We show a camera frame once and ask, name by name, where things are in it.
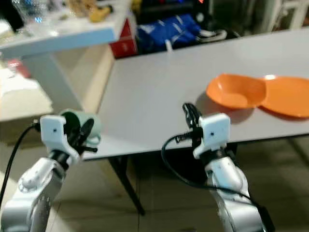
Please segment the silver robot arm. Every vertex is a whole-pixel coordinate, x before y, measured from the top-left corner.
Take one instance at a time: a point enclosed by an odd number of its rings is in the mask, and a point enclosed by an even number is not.
[[[165,142],[161,150],[165,165],[184,183],[211,191],[226,232],[275,231],[266,208],[250,197],[247,178],[231,159],[234,156],[229,151],[226,153],[230,118],[226,114],[204,117],[191,103],[185,103],[183,110],[192,130]],[[165,148],[174,139],[177,143],[192,139],[193,155],[202,161],[208,177],[206,186],[184,178],[171,167],[165,156]]]
[[[249,196],[248,181],[223,149],[229,138],[230,118],[226,114],[199,117],[201,144],[193,151],[205,165],[208,185],[231,189]],[[260,213],[247,198],[221,190],[211,191],[226,232],[265,232]]]
[[[78,119],[83,114],[84,120]],[[18,181],[18,187],[4,207],[1,218],[3,232],[44,232],[51,204],[59,193],[66,170],[75,164],[87,147],[86,140],[94,123],[91,115],[67,111],[62,116],[40,119],[41,138],[50,154],[40,158]]]

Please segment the orange bowl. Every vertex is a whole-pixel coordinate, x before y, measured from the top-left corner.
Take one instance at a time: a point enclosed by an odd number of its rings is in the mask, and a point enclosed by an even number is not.
[[[267,98],[262,106],[276,113],[309,117],[309,79],[266,75]]]
[[[214,102],[235,109],[260,106],[266,92],[263,80],[228,73],[214,78],[206,88],[206,94]]]

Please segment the black cable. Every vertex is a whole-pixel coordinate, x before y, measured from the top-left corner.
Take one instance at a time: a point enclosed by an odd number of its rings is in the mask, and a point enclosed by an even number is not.
[[[1,209],[1,204],[2,204],[2,201],[3,201],[3,197],[4,197],[4,192],[5,192],[5,188],[6,188],[6,185],[7,185],[7,182],[8,182],[8,179],[9,179],[9,174],[10,174],[10,171],[11,171],[11,166],[12,166],[12,163],[13,163],[13,160],[14,160],[14,157],[15,157],[15,154],[16,154],[16,151],[20,145],[20,143],[22,142],[23,138],[25,137],[25,135],[28,133],[29,130],[31,130],[32,128],[36,128],[36,124],[32,124],[31,126],[29,126],[27,129],[24,130],[24,132],[20,135],[20,137],[18,138],[15,146],[14,146],[14,149],[11,153],[11,156],[10,156],[10,159],[9,159],[9,162],[8,162],[8,165],[6,166],[6,170],[5,170],[5,175],[4,175],[4,180],[3,180],[3,184],[2,184],[2,187],[1,187],[1,192],[0,192],[0,209]]]
[[[221,190],[221,191],[224,191],[224,192],[228,192],[228,193],[233,193],[233,194],[237,194],[241,197],[244,197],[244,198],[247,198],[252,205],[256,206],[256,207],[259,207],[259,204],[254,201],[251,197],[247,196],[246,194],[243,194],[241,192],[238,192],[238,191],[235,191],[235,190],[232,190],[230,188],[224,188],[224,187],[219,187],[219,186],[212,186],[212,185],[201,185],[201,184],[198,184],[198,183],[195,183],[195,182],[192,182],[186,178],[184,178],[183,176],[181,176],[171,165],[170,163],[168,162],[168,160],[166,159],[166,156],[165,156],[165,150],[166,150],[166,146],[173,140],[175,140],[176,142],[179,141],[179,138],[182,138],[182,140],[184,140],[184,138],[187,138],[189,139],[190,138],[190,135],[191,133],[186,133],[186,134],[179,134],[179,135],[175,135],[171,138],[169,138],[162,146],[162,149],[161,149],[161,157],[162,157],[162,160],[164,162],[164,164],[166,165],[166,167],[168,169],[170,169],[172,171],[172,173],[182,182],[184,182],[185,184],[191,186],[191,187],[194,187],[194,188],[198,188],[198,189],[208,189],[208,190]]]

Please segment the black object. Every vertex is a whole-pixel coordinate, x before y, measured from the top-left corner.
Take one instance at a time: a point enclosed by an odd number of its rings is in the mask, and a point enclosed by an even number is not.
[[[0,0],[0,14],[9,22],[14,32],[24,26],[24,22],[12,0]]]
[[[192,104],[184,103],[183,111],[185,113],[185,120],[189,128],[196,128],[198,126],[198,119],[202,116],[202,113]]]
[[[159,19],[174,15],[191,14],[193,12],[193,1],[172,2],[164,4],[147,4],[143,1],[140,14],[137,15],[138,24],[147,24]]]
[[[118,178],[120,179],[121,183],[126,189],[126,192],[130,196],[131,200],[133,201],[138,213],[142,216],[145,215],[145,210],[143,209],[140,200],[138,199],[127,175],[126,175],[126,165],[124,166],[121,162],[122,157],[110,157],[108,158],[112,168],[116,172]]]
[[[186,102],[183,104],[183,111],[185,113],[185,120],[190,129],[199,128],[198,119],[202,116],[202,113],[192,103]],[[201,144],[201,138],[203,137],[203,130],[199,132],[201,135],[197,135],[192,138],[192,147],[196,148]]]
[[[169,138],[162,146],[162,149],[161,149],[161,157],[162,157],[162,160],[164,162],[164,164],[166,165],[166,167],[177,177],[177,179],[179,179],[180,181],[182,181],[183,183],[185,183],[186,185],[189,185],[191,187],[194,187],[194,188],[198,188],[198,189],[207,189],[207,190],[221,190],[221,191],[225,191],[225,192],[228,192],[228,193],[233,193],[233,194],[237,194],[241,197],[244,197],[244,198],[247,198],[252,205],[256,206],[256,207],[259,207],[259,204],[257,202],[255,202],[251,197],[247,196],[246,194],[243,194],[241,192],[238,192],[238,191],[235,191],[235,190],[232,190],[232,189],[229,189],[229,188],[223,188],[223,187],[219,187],[219,186],[212,186],[212,185],[202,185],[202,184],[198,184],[198,183],[195,183],[195,182],[192,182],[186,178],[184,178],[183,176],[181,176],[171,165],[170,163],[168,162],[168,160],[166,159],[166,154],[165,154],[165,151],[166,151],[166,146],[172,142],[173,140],[177,140],[177,137],[179,136],[183,136],[184,134],[179,134],[179,135],[175,135],[171,138]]]
[[[111,13],[114,12],[114,9],[113,9],[112,5],[107,5],[107,7],[109,7]]]
[[[17,152],[17,149],[19,147],[19,145],[21,144],[22,140],[24,139],[25,135],[35,127],[34,124],[32,124],[31,126],[29,126],[27,129],[24,130],[24,132],[22,132],[22,134],[20,135],[20,137],[18,138],[15,146],[14,146],[14,149],[11,153],[11,156],[10,156],[10,159],[9,159],[9,162],[8,162],[8,165],[6,166],[6,170],[5,170],[5,175],[4,175],[4,180],[3,180],[3,184],[2,184],[2,187],[1,187],[1,192],[0,192],[0,208],[1,208],[1,204],[2,204],[2,201],[3,201],[3,196],[4,196],[4,192],[5,192],[5,188],[6,188],[6,185],[8,183],[8,179],[9,179],[9,175],[10,175],[10,171],[11,171],[11,167],[12,167],[12,163],[13,163],[13,160],[14,160],[14,157],[16,155],[16,152]]]
[[[183,177],[186,179],[204,184],[207,181],[207,175],[205,173],[205,166],[200,159],[195,159],[193,154],[193,148],[183,148],[183,149],[168,149],[166,151],[166,158],[169,164]],[[157,152],[157,156],[159,156],[159,165],[161,169],[165,169],[170,173],[170,170],[166,168],[162,158],[160,156],[160,152]]]
[[[209,14],[209,0],[193,0],[192,16],[203,29],[213,30],[208,26],[212,21],[212,16]]]
[[[260,216],[261,216],[262,222],[263,222],[263,224],[266,228],[266,231],[267,232],[274,232],[276,230],[276,228],[275,228],[274,223],[271,220],[271,217],[270,217],[268,210],[264,206],[261,206],[261,205],[259,205],[257,207],[257,210],[260,213]]]
[[[211,161],[226,157],[224,149],[216,151],[206,151],[200,155],[200,160],[202,161],[204,167],[207,166]]]
[[[70,156],[67,153],[59,150],[52,151],[51,155],[49,156],[49,158],[57,161],[65,171],[69,168],[67,163],[69,157]]]
[[[67,122],[64,125],[64,133],[68,135],[69,144],[77,150],[78,154],[81,155],[84,151],[97,152],[98,149],[96,148],[83,146],[91,133],[94,120],[90,118],[81,126],[78,117],[73,112],[64,112],[62,116],[65,117]]]

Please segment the floor tile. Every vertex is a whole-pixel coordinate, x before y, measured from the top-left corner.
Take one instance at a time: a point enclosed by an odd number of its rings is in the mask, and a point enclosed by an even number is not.
[[[62,219],[91,218],[107,215],[136,214],[129,196],[93,199],[92,201],[62,201],[58,210]]]
[[[236,157],[244,169],[304,164],[286,139],[239,144]]]
[[[277,232],[309,231],[309,197],[269,202],[267,209]]]
[[[138,216],[62,219],[57,215],[51,232],[138,232]]]
[[[309,169],[304,166],[264,167],[244,170],[251,194],[270,201],[309,196]]]
[[[288,142],[302,162],[309,168],[309,136],[289,139]]]
[[[49,213],[48,223],[47,223],[47,227],[46,227],[46,232],[50,232],[51,231],[51,229],[53,227],[53,224],[55,222],[55,218],[57,216],[57,211],[59,209],[59,206],[60,206],[60,203],[53,204],[52,209],[50,210],[50,213]]]
[[[167,210],[140,217],[140,232],[223,232],[217,209]]]
[[[140,183],[140,201],[146,210],[215,206],[207,190],[185,185],[174,177],[153,176]]]
[[[61,191],[56,201],[62,200],[91,200],[93,198],[113,197],[119,194],[123,187],[114,185],[111,180],[116,178],[114,171],[102,171],[102,163],[110,166],[106,160],[79,162],[72,165],[68,171]]]

